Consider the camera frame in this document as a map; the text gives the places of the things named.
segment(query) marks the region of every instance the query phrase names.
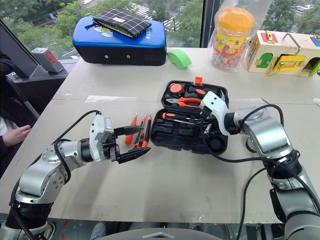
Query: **orange pliers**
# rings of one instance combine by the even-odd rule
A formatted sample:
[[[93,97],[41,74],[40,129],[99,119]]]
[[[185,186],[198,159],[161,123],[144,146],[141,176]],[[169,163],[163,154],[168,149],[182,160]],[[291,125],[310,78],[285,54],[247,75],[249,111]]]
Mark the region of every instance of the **orange pliers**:
[[[193,97],[180,97],[178,98],[168,98],[166,99],[167,102],[171,104],[178,104],[179,107],[189,107],[189,108],[199,108],[199,106],[189,105],[187,103],[201,103],[201,99],[193,98]]]

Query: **green object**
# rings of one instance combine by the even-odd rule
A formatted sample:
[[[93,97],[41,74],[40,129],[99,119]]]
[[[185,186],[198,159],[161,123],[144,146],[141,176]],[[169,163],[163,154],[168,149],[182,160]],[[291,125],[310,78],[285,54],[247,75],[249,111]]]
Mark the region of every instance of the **green object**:
[[[320,60],[310,70],[308,77],[312,77],[318,71],[318,69],[320,69]]]
[[[191,64],[191,60],[188,55],[180,49],[174,49],[168,52],[167,55],[170,62],[176,65],[176,67],[180,70],[188,67]]]
[[[256,65],[257,68],[261,68],[261,69],[266,69],[271,61],[273,57],[272,53],[266,52],[264,54],[261,55],[260,57],[260,64]]]

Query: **blue case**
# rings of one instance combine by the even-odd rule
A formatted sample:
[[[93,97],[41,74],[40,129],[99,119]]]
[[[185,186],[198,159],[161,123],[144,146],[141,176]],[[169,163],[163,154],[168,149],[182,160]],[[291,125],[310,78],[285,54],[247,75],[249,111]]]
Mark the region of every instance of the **blue case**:
[[[166,35],[164,25],[151,23],[145,32],[131,39],[101,26],[85,28],[93,23],[91,16],[77,23],[72,43],[83,60],[92,64],[160,66],[166,62]]]

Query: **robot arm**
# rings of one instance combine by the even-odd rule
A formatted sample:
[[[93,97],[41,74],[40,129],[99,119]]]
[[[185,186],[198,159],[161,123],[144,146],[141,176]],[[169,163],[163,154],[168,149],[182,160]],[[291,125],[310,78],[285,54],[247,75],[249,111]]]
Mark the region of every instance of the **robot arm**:
[[[225,102],[213,92],[203,98],[200,107],[205,118],[215,116],[223,135],[248,135],[260,157],[274,160],[276,165],[290,169],[317,196],[306,170],[299,163],[299,152],[294,150],[284,127],[269,116],[265,108],[249,116],[240,129],[243,119],[255,108],[230,112]],[[268,162],[263,164],[273,186],[270,197],[274,212],[280,221],[286,223],[285,239],[319,239],[319,209],[308,192],[287,171]]]
[[[21,176],[18,188],[13,192],[14,201],[11,202],[9,216],[1,225],[0,239],[28,239],[24,231],[21,231],[16,213],[36,239],[40,239],[47,226],[51,207],[61,188],[71,177],[68,174],[88,162],[111,160],[121,164],[144,155],[150,147],[135,148],[120,154],[116,143],[118,136],[134,134],[140,130],[140,126],[125,126],[115,128],[112,132],[111,120],[97,114],[91,125],[89,138],[79,141],[61,139],[58,142],[57,150],[67,168],[59,160],[54,144],[50,145]]]

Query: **white table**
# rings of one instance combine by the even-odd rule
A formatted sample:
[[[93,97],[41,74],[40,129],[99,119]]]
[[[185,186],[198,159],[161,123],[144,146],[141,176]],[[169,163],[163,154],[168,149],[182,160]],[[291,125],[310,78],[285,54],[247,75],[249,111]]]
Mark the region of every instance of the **white table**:
[[[183,50],[192,61],[185,70],[178,70],[169,60],[163,66],[153,67],[89,64],[80,59],[0,180],[0,213],[9,212],[11,190],[25,168],[80,115],[97,109],[112,119],[114,128],[129,125],[136,112],[140,117],[144,113],[154,116],[162,108],[160,99],[169,81],[193,81],[195,76],[203,76],[205,83],[226,87],[233,110],[258,103],[258,99],[278,104],[284,113],[286,132],[301,152],[299,160],[319,195],[320,108],[312,98],[319,97],[320,77],[268,78],[245,71],[231,74],[213,68],[205,49]],[[278,117],[275,111],[270,112]],[[88,137],[93,118],[85,118],[65,137]],[[250,157],[244,147],[245,139],[231,136],[223,156]],[[124,137],[117,142],[121,152],[129,149],[124,146]],[[240,221],[244,184],[262,168],[261,162],[224,163],[210,155],[149,145],[151,151],[131,162],[91,162],[74,170],[50,217],[134,222]],[[266,173],[252,181],[247,192],[246,223],[279,222],[269,197],[270,188]]]

